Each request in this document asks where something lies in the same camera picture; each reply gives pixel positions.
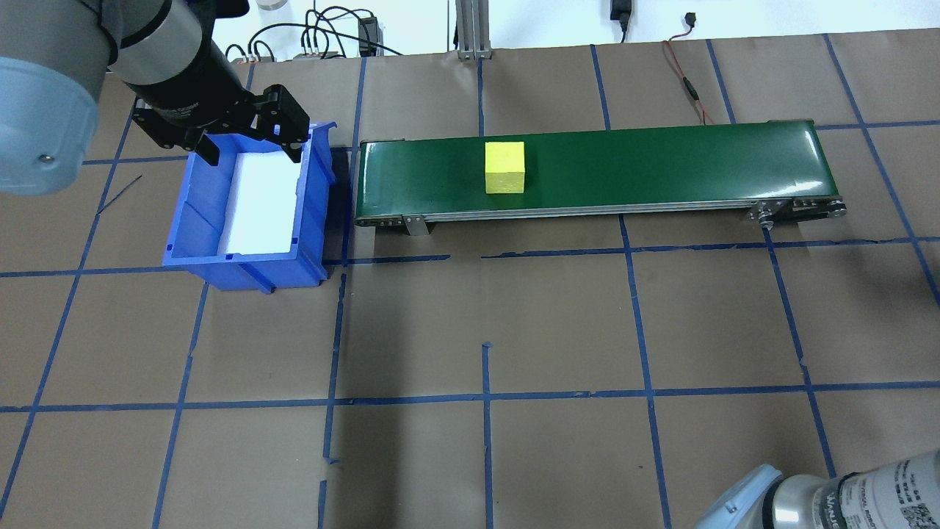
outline table surface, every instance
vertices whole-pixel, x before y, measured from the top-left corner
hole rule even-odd
[[[331,277],[270,296],[160,266],[185,153],[109,76],[78,181],[0,196],[0,525],[681,528],[761,463],[935,449],[938,52],[936,30],[676,44],[716,121],[815,120],[850,213],[771,233],[353,225],[360,141],[695,125],[655,43],[241,67],[339,123]]]

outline cable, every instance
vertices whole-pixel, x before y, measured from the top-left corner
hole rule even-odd
[[[326,21],[326,23],[330,26],[330,29],[332,29],[334,32],[337,31],[337,28],[333,25],[333,23],[332,23],[330,20],[328,20],[328,19],[326,18],[326,16],[324,15],[325,12],[326,12],[326,11],[317,11],[317,10],[315,10],[315,9],[309,9],[309,10],[304,14],[304,24],[305,24],[306,26],[308,26],[308,27],[313,27],[313,42],[314,42],[315,45],[317,45],[317,30],[319,29],[320,31],[326,31],[325,29],[321,29],[321,28],[320,28],[320,21],[321,21],[321,20]],[[313,24],[313,26],[310,26],[310,13],[313,13],[313,14],[317,15],[317,22],[315,22],[315,23]],[[303,34],[303,35],[307,35],[307,41],[306,41],[307,44],[310,43],[310,37],[309,37],[310,34],[308,33],[309,31],[310,31],[309,29],[305,28],[305,29],[304,29],[304,34]],[[325,38],[326,38],[326,47],[329,48],[329,45],[330,45],[330,37],[329,37],[329,35],[324,35],[324,36],[325,36]],[[343,56],[346,56],[346,48],[343,47],[343,41],[340,40],[340,39],[337,39],[337,43],[339,44],[339,52],[340,52]]]
[[[244,48],[242,48],[242,46],[239,46],[238,44],[230,44],[228,48],[226,48],[226,60],[228,60],[228,52],[232,51],[232,48],[238,50],[239,53],[242,54],[242,58],[244,59],[244,61],[248,62],[248,55],[244,52]]]
[[[266,26],[262,27],[261,29],[259,29],[258,31],[256,31],[255,34],[251,36],[251,39],[248,40],[249,47],[251,47],[251,43],[253,43],[253,42],[255,41],[255,39],[257,39],[258,36],[259,36],[261,33],[265,32],[265,31],[267,31],[267,30],[269,30],[269,29],[274,29],[274,28],[276,28],[276,27],[308,27],[308,26],[307,26],[306,24],[299,24],[299,23],[296,23],[296,22],[279,22],[279,23],[277,23],[277,24],[266,25]],[[358,40],[358,41],[360,41],[360,42],[365,42],[366,44],[371,44],[371,45],[373,45],[373,46],[375,46],[375,47],[377,47],[377,48],[382,48],[383,50],[386,50],[386,52],[395,54],[395,55],[397,55],[397,56],[402,55],[401,53],[396,52],[395,50],[389,48],[388,46],[384,46],[384,45],[382,45],[382,44],[380,44],[380,43],[378,43],[378,42],[373,42],[373,41],[371,41],[371,40],[366,40],[366,39],[359,39],[358,37],[354,37],[354,36],[352,36],[352,35],[347,35],[347,34],[345,34],[345,33],[339,33],[339,32],[337,32],[337,31],[331,31],[331,30],[329,30],[329,29],[320,28],[320,31],[323,31],[323,32],[326,32],[326,33],[331,33],[331,34],[333,34],[333,35],[336,35],[337,37],[345,37],[345,38],[347,38],[347,39],[352,39],[352,40]]]
[[[309,27],[308,29],[313,30],[314,39],[316,39],[318,31],[320,31],[323,34],[323,38],[326,39],[326,46],[323,47],[323,53],[322,54],[320,53],[320,48],[318,45],[317,55],[324,57],[326,56],[326,54],[330,53],[330,35],[326,33],[321,27],[314,26],[314,27]],[[310,43],[310,34],[307,33],[306,29],[304,30],[304,33],[302,33],[300,36],[300,46],[304,50],[304,55],[314,55],[313,53],[314,46],[313,44]],[[344,55],[341,55],[341,54],[337,54],[336,56],[345,57]]]
[[[269,46],[268,43],[264,40],[255,40],[255,47],[253,49],[258,60],[261,60],[261,54],[258,52],[259,44],[263,44],[265,48],[268,48],[268,55],[271,56],[271,62],[277,62],[277,59],[274,58],[274,52],[271,50],[271,46]]]
[[[696,91],[696,88],[692,86],[692,82],[689,81],[689,78],[685,76],[685,72],[682,71],[682,65],[679,64],[679,59],[676,57],[676,51],[672,49],[671,42],[673,39],[686,37],[690,33],[692,33],[692,30],[696,27],[696,14],[685,13],[685,23],[689,25],[689,30],[686,31],[685,33],[680,33],[679,35],[673,35],[672,37],[669,37],[668,40],[663,40],[663,45],[666,47],[666,49],[669,51],[669,54],[672,56],[672,62],[676,66],[676,73],[679,74],[679,77],[682,80],[682,84],[685,86],[685,91],[687,91],[689,93],[689,96],[692,98],[693,106],[700,108],[702,111],[702,124],[703,125],[708,124],[705,121],[707,119],[708,121],[712,122],[712,125],[714,125],[715,123],[714,123],[714,120],[712,119],[712,116],[708,113],[707,110],[705,110],[705,104],[701,102],[701,100],[698,98],[698,92]]]
[[[338,16],[336,16],[336,17],[333,17],[333,18],[326,18],[326,13],[328,13],[328,12],[334,10],[334,9],[339,10],[339,11],[342,11],[342,14],[340,14],[340,15],[338,15]],[[322,13],[322,15],[323,15],[323,19],[330,25],[330,27],[331,27],[334,31],[336,31],[336,28],[333,27],[333,23],[330,22],[330,21],[333,21],[333,20],[336,20],[336,19],[340,19],[340,18],[342,18],[342,17],[344,17],[344,16],[346,16],[346,15],[352,15],[352,16],[355,18],[355,20],[358,22],[357,29],[360,28],[360,27],[362,28],[362,31],[363,31],[363,33],[366,35],[366,39],[367,39],[367,40],[373,40],[373,39],[378,40],[378,37],[379,37],[378,35],[374,35],[374,36],[373,36],[373,35],[370,35],[370,34],[369,34],[369,32],[368,32],[368,26],[367,26],[366,23],[362,20],[362,17],[360,17],[359,15],[356,14],[356,11],[366,11],[366,12],[369,13],[369,15],[370,15],[371,17],[373,17],[373,18],[375,17],[375,15],[372,14],[372,11],[369,11],[368,9],[348,9],[348,8],[344,8],[343,6],[330,6],[329,8],[324,9],[321,13]]]

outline qr code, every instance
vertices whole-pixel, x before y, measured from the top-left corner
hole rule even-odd
[[[933,521],[930,509],[924,504],[902,507],[901,514],[911,529],[940,529],[937,522]]]

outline blue plastic bin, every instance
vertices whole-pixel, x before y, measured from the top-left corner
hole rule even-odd
[[[322,265],[326,202],[330,185],[337,180],[329,142],[329,129],[335,126],[335,122],[310,125],[310,139],[297,165],[301,177],[290,251],[285,253],[217,253],[237,154],[280,151],[280,147],[241,135],[210,135],[219,146],[219,165],[213,167],[189,155],[166,240],[164,266],[181,266],[219,290],[258,289],[270,294],[275,288],[319,285],[326,279]]]

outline black cable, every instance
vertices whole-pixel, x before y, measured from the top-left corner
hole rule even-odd
[[[258,45],[263,44],[265,48],[268,48],[268,55],[271,56],[271,62],[277,62],[277,59],[274,58],[274,51],[271,50],[271,46],[268,45],[264,40],[255,40],[255,56],[258,60],[261,60],[261,54],[258,52]]]
[[[242,48],[242,46],[239,46],[238,44],[230,44],[228,48],[226,48],[226,60],[228,60],[228,52],[232,51],[232,48],[235,48],[236,50],[238,50],[239,53],[242,54],[242,58],[245,61],[248,60],[248,55],[244,52],[244,48]]]
[[[334,9],[342,11],[342,14],[340,14],[340,15],[338,15],[338,16],[336,16],[336,17],[333,17],[332,19],[331,19],[331,18],[326,18],[326,13],[329,12],[329,11],[332,11],[332,10],[334,10]],[[344,17],[344,16],[346,16],[346,15],[352,15],[352,16],[355,18],[355,20],[358,22],[358,27],[361,27],[362,30],[363,30],[363,32],[366,34],[366,39],[367,39],[367,40],[372,40],[373,38],[375,38],[375,39],[377,40],[379,36],[378,36],[378,35],[375,35],[375,36],[373,37],[372,35],[369,34],[369,32],[368,32],[368,26],[366,25],[365,22],[363,22],[362,17],[360,17],[359,15],[356,14],[356,11],[367,11],[367,12],[370,13],[370,14],[372,13],[372,11],[369,11],[368,9],[348,9],[348,8],[344,8],[343,6],[330,6],[329,8],[326,8],[326,9],[324,9],[323,11],[321,11],[321,14],[323,15],[323,19],[330,25],[330,27],[331,27],[334,31],[336,31],[336,28],[333,27],[333,24],[332,24],[330,21],[333,21],[333,20],[336,20],[336,19],[340,19],[340,18],[342,18],[342,17]]]
[[[329,34],[329,33],[326,33],[326,30],[324,30],[324,29],[321,28],[321,27],[317,27],[317,26],[315,26],[315,25],[314,25],[314,26],[308,26],[308,27],[304,30],[304,32],[301,33],[301,35],[300,35],[300,45],[301,45],[301,47],[303,48],[303,47],[306,45],[306,48],[309,48],[310,54],[313,55],[314,44],[311,44],[311,43],[310,43],[310,30],[311,30],[311,29],[313,30],[313,41],[314,41],[314,42],[317,42],[317,32],[318,32],[318,31],[320,31],[320,32],[323,34],[323,38],[326,40],[326,45],[323,47],[323,53],[322,53],[322,54],[325,56],[326,53],[330,51],[330,34]]]
[[[373,12],[372,12],[371,10],[369,10],[369,9],[362,9],[362,8],[360,8],[360,9],[346,9],[346,8],[344,8],[343,6],[330,6],[329,8],[324,9],[324,10],[323,10],[323,13],[326,13],[326,11],[329,11],[330,9],[335,9],[335,8],[337,8],[337,9],[342,9],[342,10],[347,11],[347,12],[345,12],[345,13],[343,13],[343,14],[341,14],[341,15],[337,15],[337,16],[335,16],[335,17],[333,17],[333,18],[330,18],[330,19],[325,19],[325,20],[338,20],[338,19],[341,19],[341,18],[345,17],[346,15],[356,16],[354,13],[358,13],[358,12],[360,12],[360,11],[368,13],[368,16],[370,16],[370,17],[374,17],[374,16],[375,16],[375,13],[373,13]]]
[[[296,23],[296,22],[279,22],[279,23],[277,23],[277,24],[266,25],[266,26],[262,27],[261,29],[259,29],[258,31],[256,31],[255,34],[251,36],[251,39],[248,40],[249,47],[250,47],[250,44],[251,44],[252,42],[254,42],[255,39],[258,38],[258,35],[260,35],[261,33],[265,32],[265,31],[267,31],[267,30],[269,30],[269,29],[274,29],[274,28],[276,28],[276,27],[308,27],[308,26],[307,26],[306,24],[299,24],[299,23]],[[345,38],[347,38],[347,39],[352,39],[352,40],[358,40],[358,41],[360,41],[360,42],[365,42],[366,44],[371,44],[371,45],[373,45],[373,46],[375,46],[375,47],[377,47],[377,48],[382,48],[383,50],[386,50],[386,52],[393,53],[393,54],[395,54],[395,55],[397,55],[397,56],[402,55],[402,53],[396,52],[395,50],[389,48],[388,46],[384,46],[384,45],[382,45],[382,44],[380,44],[380,43],[378,43],[378,42],[373,42],[373,41],[371,41],[371,40],[365,40],[365,39],[359,39],[358,37],[354,37],[354,36],[352,36],[352,35],[347,35],[347,34],[345,34],[345,33],[339,33],[339,32],[337,32],[337,31],[331,31],[331,30],[329,30],[329,29],[320,28],[320,31],[323,31],[323,32],[326,32],[326,33],[331,33],[331,34],[333,34],[333,35],[336,35],[337,37],[345,37]]]
[[[319,44],[317,43],[317,29],[320,29],[320,21],[321,21],[321,20],[325,20],[326,23],[329,24],[330,29],[332,29],[334,32],[336,32],[336,30],[337,30],[337,28],[333,25],[333,23],[332,23],[331,21],[326,20],[326,17],[325,17],[325,15],[323,14],[323,13],[325,13],[325,12],[326,12],[326,11],[317,11],[317,10],[315,10],[315,9],[308,9],[307,12],[304,13],[304,24],[306,24],[308,27],[312,27],[312,28],[313,28],[313,43],[314,43],[315,45],[317,45],[317,47],[320,47]],[[310,25],[310,13],[313,13],[313,14],[317,15],[317,22],[315,22],[312,26]],[[307,34],[307,43],[310,43],[310,40],[309,40],[309,29],[304,29],[304,33]],[[330,44],[330,37],[329,37],[329,35],[326,35],[325,38],[326,38],[326,45],[327,45],[327,47],[329,47],[329,44]],[[346,56],[346,48],[343,47],[343,41],[340,40],[340,39],[337,39],[337,43],[339,44],[339,52],[340,52],[343,56]]]

